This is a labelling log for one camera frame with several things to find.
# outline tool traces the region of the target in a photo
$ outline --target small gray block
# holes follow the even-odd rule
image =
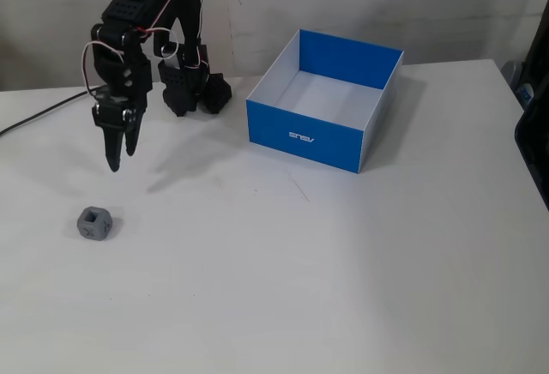
[[[78,231],[87,239],[103,241],[111,229],[111,214],[103,208],[86,208],[78,219]]]

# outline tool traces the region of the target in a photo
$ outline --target open cardboard box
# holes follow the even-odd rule
[[[403,51],[298,31],[247,101],[250,141],[360,172]]]

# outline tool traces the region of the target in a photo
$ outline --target robotic arm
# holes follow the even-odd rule
[[[170,41],[176,19],[184,45]],[[106,158],[116,172],[125,137],[128,155],[136,151],[147,94],[153,89],[151,63],[142,44],[154,36],[154,55],[163,57],[160,79],[164,101],[178,116],[196,110],[202,101],[219,113],[232,97],[222,74],[211,75],[208,51],[201,45],[202,0],[114,0],[92,29],[94,65],[106,86],[95,94],[92,113],[103,130]]]

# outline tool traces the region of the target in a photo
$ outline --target white table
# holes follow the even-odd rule
[[[361,174],[149,97],[107,167],[87,98],[0,139],[0,372],[547,373],[549,213],[491,61],[403,67]],[[0,94],[0,127],[80,89]],[[79,236],[90,205],[117,218]]]

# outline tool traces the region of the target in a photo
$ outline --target wire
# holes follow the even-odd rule
[[[92,90],[90,89],[89,87],[89,82],[87,80],[87,71],[86,71],[86,54],[87,54],[87,49],[91,46],[91,45],[101,45],[101,46],[104,46],[105,48],[107,48],[108,50],[114,52],[116,55],[118,55],[118,57],[120,58],[120,61],[122,61],[122,63],[124,63],[124,58],[122,57],[123,56],[123,52],[120,52],[120,51],[117,51],[115,50],[114,48],[112,48],[110,45],[102,42],[102,41],[90,41],[88,42],[85,46],[84,46],[84,51],[82,52],[82,77],[84,78],[84,83],[86,84],[86,91],[88,94],[90,94],[90,96],[94,96],[92,94]]]
[[[96,88],[93,88],[91,89],[91,91],[97,91],[98,89],[100,88],[103,88],[104,86],[102,87],[96,87]],[[66,99],[65,101],[61,101],[60,103],[58,104],[55,104],[54,106],[51,106],[50,108],[47,108],[45,110],[43,110],[42,112],[39,112],[38,114],[35,114],[27,119],[24,119],[23,121],[20,121],[19,123],[17,124],[13,124],[12,126],[6,128],[5,130],[2,130],[0,131],[0,137],[2,136],[5,136],[6,134],[8,134],[10,131],[13,131],[15,130],[16,128],[19,128],[21,127],[22,125],[26,124],[26,123],[30,123],[31,121],[33,121],[34,119],[36,118],[39,118],[39,117],[42,117],[44,114],[47,114],[48,112],[51,112],[53,110],[55,110],[56,108],[59,108],[60,106],[64,106],[65,104],[69,103],[70,101],[74,101],[74,100],[77,100],[81,97],[83,97],[84,95],[86,94],[89,94],[88,91],[84,91],[82,93],[78,93],[77,95],[74,95],[68,99]]]
[[[204,0],[200,0],[200,26],[198,28],[198,39],[202,37],[202,23],[204,21]]]
[[[198,55],[198,64],[197,65],[185,65],[185,68],[199,69],[201,63],[206,63],[205,61],[202,61],[202,56],[200,55],[200,49],[198,48],[198,46],[196,47],[196,54]]]
[[[160,11],[160,13],[154,19],[153,24],[151,25],[151,28],[153,28],[156,25],[156,23],[158,22],[158,20],[162,16],[162,14],[164,14],[164,11],[166,11],[166,8],[168,8],[168,5],[170,4],[171,1],[173,1],[173,0],[167,0],[167,2],[164,4],[164,7],[162,7],[162,10]]]
[[[168,28],[163,28],[163,27],[157,27],[157,28],[149,28],[149,29],[142,29],[140,28],[141,31],[143,31],[144,33],[146,34],[150,34],[150,33],[157,33],[159,31],[166,31],[167,33],[170,33],[171,35],[173,35],[173,38],[175,39],[175,43],[176,43],[176,50],[173,52],[172,55],[170,55],[169,57],[157,57],[157,58],[162,58],[164,60],[167,60],[167,59],[172,59],[173,57],[175,57],[176,55],[178,55],[178,49],[179,49],[179,39],[178,39],[178,35],[175,33],[175,31],[173,31],[173,29],[168,29]]]

